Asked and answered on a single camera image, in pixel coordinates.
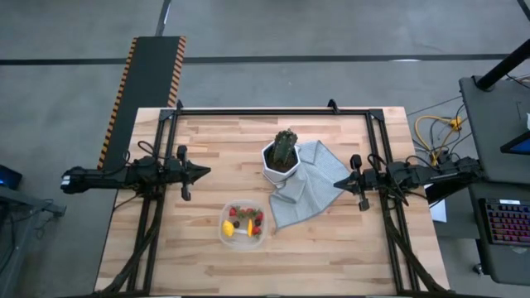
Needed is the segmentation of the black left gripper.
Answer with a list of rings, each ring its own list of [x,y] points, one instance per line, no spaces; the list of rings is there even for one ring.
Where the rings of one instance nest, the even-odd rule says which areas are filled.
[[[176,157],[170,156],[165,161],[165,181],[167,184],[181,183],[181,197],[184,201],[191,200],[188,184],[195,183],[209,173],[209,167],[187,162],[187,147],[184,145],[177,147]]]

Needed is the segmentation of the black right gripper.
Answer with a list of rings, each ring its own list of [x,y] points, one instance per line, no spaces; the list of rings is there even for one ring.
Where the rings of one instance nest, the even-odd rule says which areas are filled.
[[[367,161],[371,168],[362,171],[361,156],[359,154],[353,154],[349,160],[352,172],[347,178],[334,183],[335,188],[350,192],[353,195],[359,195],[359,210],[361,212],[367,211],[370,208],[365,191],[379,190],[383,186],[382,176],[380,174],[380,166],[383,164],[383,159],[381,156],[371,153],[367,156]]]

